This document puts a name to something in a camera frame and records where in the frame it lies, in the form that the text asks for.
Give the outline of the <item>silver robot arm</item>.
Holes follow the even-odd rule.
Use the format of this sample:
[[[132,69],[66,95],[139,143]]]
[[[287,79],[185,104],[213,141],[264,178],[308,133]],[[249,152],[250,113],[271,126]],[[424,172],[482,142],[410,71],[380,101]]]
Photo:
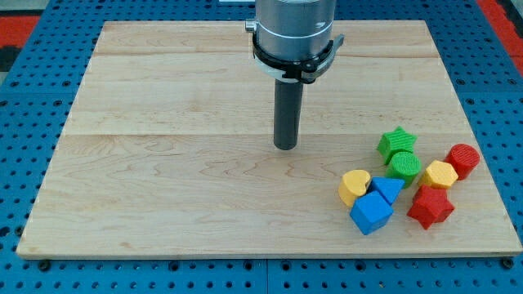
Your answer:
[[[332,35],[335,7],[334,0],[256,0],[244,28],[259,69],[280,82],[315,82],[344,43]]]

